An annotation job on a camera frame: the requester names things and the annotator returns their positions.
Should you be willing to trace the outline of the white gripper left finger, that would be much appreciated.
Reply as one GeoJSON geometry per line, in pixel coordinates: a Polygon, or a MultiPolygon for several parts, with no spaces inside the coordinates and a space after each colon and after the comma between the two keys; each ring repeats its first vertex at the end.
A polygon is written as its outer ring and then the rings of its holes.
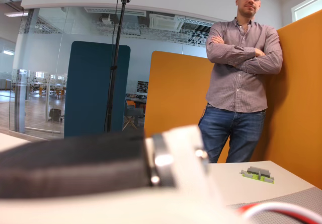
{"type": "Polygon", "coordinates": [[[1,223],[243,223],[234,211],[174,188],[2,200],[1,223]]]}

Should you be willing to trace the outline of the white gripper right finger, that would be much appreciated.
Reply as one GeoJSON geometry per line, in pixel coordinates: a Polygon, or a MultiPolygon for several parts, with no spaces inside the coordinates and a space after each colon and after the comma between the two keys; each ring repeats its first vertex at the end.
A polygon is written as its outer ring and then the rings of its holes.
{"type": "Polygon", "coordinates": [[[153,186],[174,188],[184,195],[223,206],[196,125],[173,128],[144,141],[153,186]]]}

